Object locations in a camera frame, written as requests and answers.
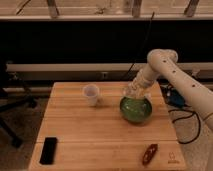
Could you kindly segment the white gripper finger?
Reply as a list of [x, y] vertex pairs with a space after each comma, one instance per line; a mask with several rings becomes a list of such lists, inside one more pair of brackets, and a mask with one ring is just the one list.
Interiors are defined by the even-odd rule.
[[146, 92], [144, 90], [139, 90], [136, 94], [137, 99], [143, 99], [145, 97]]
[[134, 97], [135, 96], [135, 93], [134, 93], [134, 90], [131, 88], [131, 87], [126, 87], [124, 89], [124, 95], [126, 97]]

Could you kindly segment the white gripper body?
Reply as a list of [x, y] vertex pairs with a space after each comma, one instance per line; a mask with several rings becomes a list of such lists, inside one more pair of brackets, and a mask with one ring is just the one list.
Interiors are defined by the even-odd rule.
[[157, 73], [150, 67], [144, 67], [139, 70], [134, 79], [137, 79], [147, 89], [154, 84], [157, 79]]

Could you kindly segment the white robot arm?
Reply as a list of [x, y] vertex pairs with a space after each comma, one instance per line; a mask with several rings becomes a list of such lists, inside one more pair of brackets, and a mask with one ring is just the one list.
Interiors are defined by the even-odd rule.
[[147, 55], [147, 64], [124, 89], [124, 95], [131, 98], [139, 97], [162, 75], [213, 132], [213, 91], [183, 72], [176, 65], [177, 60], [178, 54], [175, 50], [151, 50]]

